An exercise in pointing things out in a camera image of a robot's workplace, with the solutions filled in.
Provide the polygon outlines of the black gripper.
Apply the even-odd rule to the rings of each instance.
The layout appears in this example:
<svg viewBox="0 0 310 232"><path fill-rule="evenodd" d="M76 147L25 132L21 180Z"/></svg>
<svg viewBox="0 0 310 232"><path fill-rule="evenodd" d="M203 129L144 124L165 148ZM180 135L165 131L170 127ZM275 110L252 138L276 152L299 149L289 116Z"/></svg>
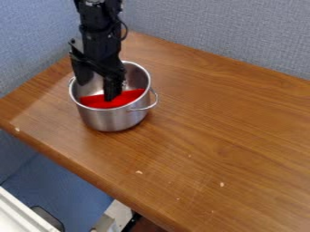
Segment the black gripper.
<svg viewBox="0 0 310 232"><path fill-rule="evenodd" d="M70 66L77 83L84 86L97 73L104 77L104 101L110 102L122 92L124 68L118 58L121 25L104 27L80 25L81 38L72 38Z"/></svg>

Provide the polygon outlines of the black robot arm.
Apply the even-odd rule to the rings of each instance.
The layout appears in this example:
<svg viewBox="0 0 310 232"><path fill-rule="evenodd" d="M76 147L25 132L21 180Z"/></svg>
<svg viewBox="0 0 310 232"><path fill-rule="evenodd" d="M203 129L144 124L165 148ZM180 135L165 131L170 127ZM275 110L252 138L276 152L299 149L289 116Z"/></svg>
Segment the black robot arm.
<svg viewBox="0 0 310 232"><path fill-rule="evenodd" d="M81 38L72 38L70 66L76 81L85 86L97 74L102 79L104 100L110 102L122 92L125 69L118 54L121 27L126 27L118 17L122 0L73 0L80 16Z"/></svg>

